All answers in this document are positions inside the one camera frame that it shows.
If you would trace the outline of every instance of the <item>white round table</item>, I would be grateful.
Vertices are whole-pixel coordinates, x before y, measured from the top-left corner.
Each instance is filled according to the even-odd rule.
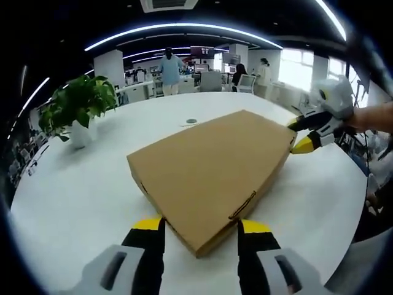
[[[126,156],[183,130],[185,121],[211,120],[241,109],[285,125],[295,117],[245,93],[190,93],[129,104],[97,120],[98,139],[81,150],[55,138],[24,175],[11,225],[26,262],[47,290],[68,289],[82,269],[121,244],[155,210],[133,181]],[[300,132],[297,140],[307,131]],[[290,155],[277,180],[248,217],[268,224],[282,248],[303,256],[326,283],[347,251],[364,204],[366,177],[335,144]],[[237,236],[196,259],[166,228],[160,294],[241,294]]]

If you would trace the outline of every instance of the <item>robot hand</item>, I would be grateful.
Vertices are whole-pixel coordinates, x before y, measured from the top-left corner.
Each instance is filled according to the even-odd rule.
[[[343,124],[354,112],[352,88],[346,77],[340,76],[339,81],[328,79],[316,84],[310,92],[310,101],[312,107],[288,124],[288,128],[296,132],[311,130],[307,137],[292,148],[291,153],[313,152],[334,142],[344,132],[355,134],[354,128]]]
[[[238,221],[238,276],[242,295],[333,295],[319,272],[291,249],[281,249],[264,224]]]
[[[88,263],[72,289],[52,295],[158,295],[164,272],[165,220],[143,219],[122,245],[112,245]]]

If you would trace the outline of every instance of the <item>ceiling light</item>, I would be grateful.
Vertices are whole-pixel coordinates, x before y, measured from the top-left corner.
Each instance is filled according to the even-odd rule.
[[[341,34],[341,37],[343,37],[344,41],[346,41],[345,30],[341,25],[341,23],[338,21],[337,17],[334,15],[334,13],[329,9],[329,7],[327,7],[327,5],[322,0],[315,0],[315,1],[319,4],[319,6],[322,7],[324,12],[327,14],[327,16],[331,19],[333,24],[336,26],[338,32]]]
[[[225,51],[225,52],[229,52],[228,49],[221,49],[221,48],[215,48],[214,50],[219,50],[219,51]]]
[[[20,81],[20,96],[23,95],[23,85],[25,83],[26,72],[27,72],[27,66],[24,65],[21,75],[21,81]]]
[[[177,50],[177,49],[190,49],[190,47],[175,47],[175,48],[172,48],[173,50]],[[131,54],[131,55],[128,55],[128,56],[126,56],[126,57],[123,57],[123,59],[125,60],[126,58],[129,58],[129,57],[136,57],[137,55],[142,55],[142,54],[147,54],[147,53],[153,53],[153,52],[160,52],[160,51],[165,51],[165,48],[164,49],[155,49],[155,50],[150,50],[150,51],[145,51],[145,52],[139,52],[139,53],[136,53],[136,54]]]
[[[238,34],[242,34],[244,36],[248,36],[248,37],[252,37],[254,39],[258,39],[260,41],[269,43],[269,44],[271,44],[273,46],[276,46],[276,47],[282,49],[282,47],[280,45],[278,45],[278,44],[276,44],[274,42],[271,42],[271,41],[269,41],[269,40],[267,40],[265,38],[262,38],[260,36],[257,36],[257,35],[254,35],[254,34],[251,34],[251,33],[248,33],[248,32],[240,31],[238,29],[227,28],[227,27],[224,27],[224,26],[217,26],[217,25],[209,25],[209,24],[204,24],[204,23],[163,23],[161,25],[143,26],[143,27],[140,27],[140,28],[130,29],[128,31],[124,31],[122,33],[119,33],[119,34],[113,35],[111,37],[105,38],[105,39],[103,39],[103,40],[101,40],[101,41],[99,41],[97,43],[94,43],[94,44],[88,46],[87,48],[85,48],[85,51],[89,51],[89,50],[91,50],[91,49],[93,49],[93,48],[95,48],[95,47],[97,47],[97,46],[99,46],[99,45],[101,45],[101,44],[103,44],[103,43],[105,43],[107,41],[113,40],[113,39],[118,38],[118,37],[122,37],[122,36],[127,35],[127,34],[133,34],[133,33],[141,32],[141,31],[147,31],[147,30],[159,29],[159,28],[170,28],[170,27],[197,27],[197,28],[211,28],[211,29],[229,31],[229,32],[232,32],[232,33],[238,33]]]
[[[35,89],[35,91],[33,92],[33,94],[30,95],[30,97],[27,99],[25,105],[22,107],[22,110],[20,111],[18,117],[20,117],[22,115],[22,112],[26,109],[27,105],[29,105],[30,101],[36,96],[37,92],[45,85],[46,82],[49,81],[49,77],[46,78],[45,80],[43,80],[41,82],[41,84],[39,84],[39,86],[37,87],[37,89]]]
[[[179,53],[179,54],[174,54],[175,56],[182,56],[182,55],[191,55],[189,53]],[[143,58],[141,60],[134,60],[133,63],[139,63],[140,61],[144,61],[144,60],[153,60],[154,58],[160,58],[160,57],[164,57],[165,55],[157,55],[156,57],[147,57],[147,58]]]

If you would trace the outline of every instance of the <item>air vent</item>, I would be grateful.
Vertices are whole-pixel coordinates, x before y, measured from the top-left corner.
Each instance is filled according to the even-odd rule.
[[[175,10],[175,9],[193,9],[198,0],[140,0],[145,13]]]
[[[184,7],[186,0],[153,0],[153,9]]]

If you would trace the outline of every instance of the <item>brown cardboard box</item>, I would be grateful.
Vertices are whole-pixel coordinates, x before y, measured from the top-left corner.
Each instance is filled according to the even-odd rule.
[[[255,207],[296,133],[247,111],[157,141],[127,156],[139,188],[197,257]]]

